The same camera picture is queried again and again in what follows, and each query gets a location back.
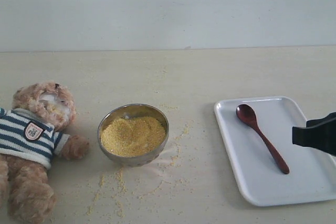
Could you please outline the dark red wooden spoon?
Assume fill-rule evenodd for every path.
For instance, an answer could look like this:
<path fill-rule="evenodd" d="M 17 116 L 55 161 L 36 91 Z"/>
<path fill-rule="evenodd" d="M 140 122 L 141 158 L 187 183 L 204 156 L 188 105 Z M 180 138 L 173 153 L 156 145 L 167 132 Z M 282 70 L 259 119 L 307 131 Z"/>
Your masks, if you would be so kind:
<path fill-rule="evenodd" d="M 290 169 L 286 161 L 283 159 L 283 157 L 280 155 L 280 153 L 277 151 L 271 141 L 267 139 L 263 132 L 260 130 L 254 109 L 248 104 L 240 104 L 236 108 L 236 115 L 241 122 L 249 126 L 259 135 L 259 137 L 262 139 L 265 146 L 267 147 L 268 151 L 270 152 L 271 156 L 273 157 L 279 170 L 283 174 L 289 174 Z"/>

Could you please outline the beige teddy bear striped sweater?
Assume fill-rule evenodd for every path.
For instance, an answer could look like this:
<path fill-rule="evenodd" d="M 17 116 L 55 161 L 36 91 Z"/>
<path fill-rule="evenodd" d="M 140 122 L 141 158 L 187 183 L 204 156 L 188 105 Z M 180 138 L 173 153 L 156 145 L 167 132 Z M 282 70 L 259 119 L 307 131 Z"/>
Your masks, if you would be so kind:
<path fill-rule="evenodd" d="M 56 204 L 47 172 L 54 156 L 81 159 L 89 141 L 63 131 L 74 121 L 70 90 L 54 81 L 31 84 L 1 109 L 1 201 L 8 215 L 23 223 L 43 223 Z"/>

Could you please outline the white rectangular plastic tray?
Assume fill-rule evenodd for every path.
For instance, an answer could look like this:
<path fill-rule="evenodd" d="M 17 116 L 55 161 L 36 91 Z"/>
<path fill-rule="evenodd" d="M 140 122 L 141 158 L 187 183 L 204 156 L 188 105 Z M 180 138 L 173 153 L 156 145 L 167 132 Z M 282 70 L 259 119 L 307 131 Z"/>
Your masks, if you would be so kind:
<path fill-rule="evenodd" d="M 292 143 L 307 118 L 291 98 L 218 101 L 214 113 L 243 198 L 258 207 L 335 199 L 335 158 Z"/>

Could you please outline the steel bowl of yellow grain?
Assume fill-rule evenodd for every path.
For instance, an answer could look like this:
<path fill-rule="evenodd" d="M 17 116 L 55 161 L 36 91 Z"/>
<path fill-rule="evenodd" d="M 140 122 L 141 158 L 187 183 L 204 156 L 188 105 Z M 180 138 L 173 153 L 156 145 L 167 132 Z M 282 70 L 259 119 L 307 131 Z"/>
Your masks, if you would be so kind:
<path fill-rule="evenodd" d="M 169 138 L 169 122 L 151 105 L 127 104 L 101 120 L 97 138 L 108 159 L 121 165 L 142 166 L 163 151 Z"/>

